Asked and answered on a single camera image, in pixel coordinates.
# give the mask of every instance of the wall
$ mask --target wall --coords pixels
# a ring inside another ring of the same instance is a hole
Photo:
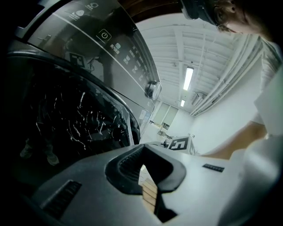
[[[158,131],[160,130],[160,127],[156,126],[155,124],[147,124],[145,128],[145,132],[141,136],[140,143],[149,143],[149,142],[155,142],[159,141],[163,143],[166,139],[166,137],[158,135]]]
[[[260,93],[260,59],[220,103],[195,118],[191,134],[200,154],[211,151],[241,129],[256,113]]]
[[[167,134],[169,136],[187,136],[191,133],[194,117],[189,112],[179,109]]]

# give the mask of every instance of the ceiling beam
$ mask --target ceiling beam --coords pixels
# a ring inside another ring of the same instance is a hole
[[[174,83],[174,84],[176,84],[176,85],[178,85],[179,84],[179,80],[177,79],[177,80],[174,80],[174,79],[172,79],[170,76],[161,76],[161,79],[165,79],[165,80],[167,80],[167,81],[169,81],[169,82],[172,82],[172,83]]]
[[[208,73],[205,70],[202,70],[202,78],[206,78],[206,79],[208,79],[210,81],[213,81],[214,83],[217,83],[219,81],[219,78],[216,75]]]
[[[172,62],[181,62],[181,63],[183,63],[183,64],[186,64],[186,65],[188,65],[188,66],[191,66],[191,67],[194,67],[194,68],[198,68],[199,67],[199,65],[198,64],[194,64],[194,63],[191,63],[190,61],[186,61],[186,60],[182,60],[182,61],[180,61],[180,60],[178,60],[178,59],[176,59],[176,58],[171,58],[171,57],[158,57],[158,56],[153,56],[153,59],[154,60],[168,60],[169,62],[168,63],[172,63]]]
[[[202,79],[198,80],[198,83],[201,83],[203,86],[207,86],[207,87],[214,87],[215,83],[208,83]]]
[[[174,28],[176,43],[177,43],[177,49],[178,49],[178,60],[179,60],[179,101],[181,101],[181,94],[182,89],[184,86],[184,76],[183,76],[183,60],[184,60],[184,41],[183,41],[183,32],[182,30],[178,29],[177,27]]]
[[[169,84],[169,85],[171,85],[171,86],[179,87],[179,84],[172,83],[172,82],[170,82],[170,81],[168,81],[168,80],[166,80],[166,79],[161,79],[161,84],[162,84],[162,83],[167,83],[167,84]]]
[[[198,89],[197,87],[195,87],[194,90],[195,90],[194,93],[203,93],[203,94],[205,94],[205,95],[208,94],[208,92],[206,92],[205,90]]]
[[[204,85],[204,84],[198,83],[195,87],[199,88],[199,90],[204,90],[204,91],[209,92],[213,89],[214,86],[209,86],[209,85]]]
[[[201,39],[198,39],[198,38],[190,38],[190,37],[184,37],[184,41],[187,41],[187,42],[191,42],[193,45],[194,44],[197,44],[197,43],[199,43],[199,41],[201,41]],[[216,48],[219,48],[219,49],[221,49],[222,51],[231,51],[231,52],[233,52],[233,49],[234,49],[234,46],[232,45],[232,44],[230,44],[230,45],[224,45],[223,43],[222,43],[222,45],[221,44],[218,44],[218,43],[214,43],[214,46],[216,47]]]
[[[199,82],[200,83],[207,83],[207,84],[210,84],[210,85],[215,85],[218,80],[213,80],[213,79],[210,79],[210,78],[207,78],[207,77],[204,77],[203,75],[199,78]]]
[[[206,34],[203,35],[203,47],[202,47],[202,54],[201,54],[201,56],[200,56],[199,65],[202,65],[203,53],[204,53],[204,47],[205,47],[205,38],[206,38]],[[198,77],[199,77],[199,72],[200,72],[200,70],[201,70],[201,67],[198,68],[194,81],[197,81],[197,82],[198,82],[197,79],[198,79]]]
[[[175,47],[175,48],[177,48],[177,46],[176,45],[149,45],[148,46],[149,47],[149,49],[150,48],[156,48],[156,47],[160,47],[160,48],[163,48],[163,47]],[[188,46],[188,45],[184,45],[184,48],[185,49],[194,49],[194,50],[199,50],[199,51],[201,51],[202,50],[202,48],[198,48],[198,47],[194,47],[194,46]],[[210,54],[214,54],[214,55],[216,55],[216,56],[218,56],[218,57],[221,57],[221,58],[223,58],[223,59],[225,59],[225,60],[229,60],[229,57],[227,57],[227,56],[224,56],[224,55],[222,55],[222,54],[219,54],[219,53],[216,53],[216,52],[213,52],[213,51],[208,51],[208,53],[210,53]]]
[[[177,67],[177,65],[174,67],[173,64],[174,64],[174,62],[170,62],[170,63],[164,62],[164,63],[162,63],[160,61],[155,61],[155,65],[156,65],[157,68],[167,68],[170,71],[178,72],[179,68]]]
[[[174,39],[174,36],[164,36],[164,35],[159,35],[157,37],[148,37],[144,38],[146,40],[146,43],[149,43],[150,41],[157,41],[157,43],[161,43],[162,41],[166,41],[166,39]]]
[[[173,63],[176,63],[178,61],[178,59],[174,59],[174,58],[167,58],[167,57],[158,57],[158,56],[152,56],[154,59],[154,62],[158,62],[158,63],[162,63],[162,64],[170,64],[173,65]]]
[[[169,72],[175,75],[179,73],[178,68],[175,68],[175,67],[163,67],[163,66],[158,66],[158,65],[156,67],[159,71]]]
[[[164,78],[164,79],[167,79],[167,80],[169,79],[172,82],[175,82],[175,83],[179,84],[179,78],[178,77],[173,77],[173,76],[165,75],[165,74],[161,74],[160,77]]]
[[[164,98],[171,99],[173,101],[178,101],[177,99],[169,97],[169,96],[165,96],[164,94],[160,94],[160,95],[163,96]]]
[[[140,30],[140,32],[142,33],[142,35],[145,37],[147,34],[151,35],[152,31],[154,29],[155,33],[160,33],[164,30],[170,30],[170,29],[180,29],[183,32],[186,33],[191,33],[191,34],[206,34],[206,35],[211,35],[211,36],[221,36],[222,38],[225,37],[225,39],[233,40],[234,35],[233,34],[225,34],[225,33],[220,33],[217,29],[215,30],[210,30],[210,29],[205,29],[205,28],[199,28],[199,27],[194,27],[194,26],[190,26],[190,25],[169,25],[169,26],[157,26],[157,27],[151,27],[151,28],[147,28],[144,30]]]
[[[179,80],[179,76],[178,76],[179,72],[174,73],[174,72],[169,72],[169,71],[163,71],[160,69],[157,69],[157,71],[159,74],[168,75],[172,78],[176,78],[177,80]]]

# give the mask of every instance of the sleeve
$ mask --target sleeve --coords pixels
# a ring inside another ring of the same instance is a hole
[[[261,58],[262,71],[260,76],[260,92],[263,92],[265,87],[270,83],[279,69],[282,59],[280,53],[277,51],[278,47],[275,43],[263,39],[264,52]],[[264,125],[259,113],[256,113],[252,118],[253,122]]]
[[[264,125],[264,122],[262,120],[262,118],[260,117],[260,114],[257,112],[254,117],[251,119],[252,122]]]

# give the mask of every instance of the hair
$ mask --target hair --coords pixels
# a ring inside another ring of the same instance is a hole
[[[218,25],[217,28],[220,32],[234,32],[235,33],[235,31],[231,30],[230,28],[226,27],[223,24]]]

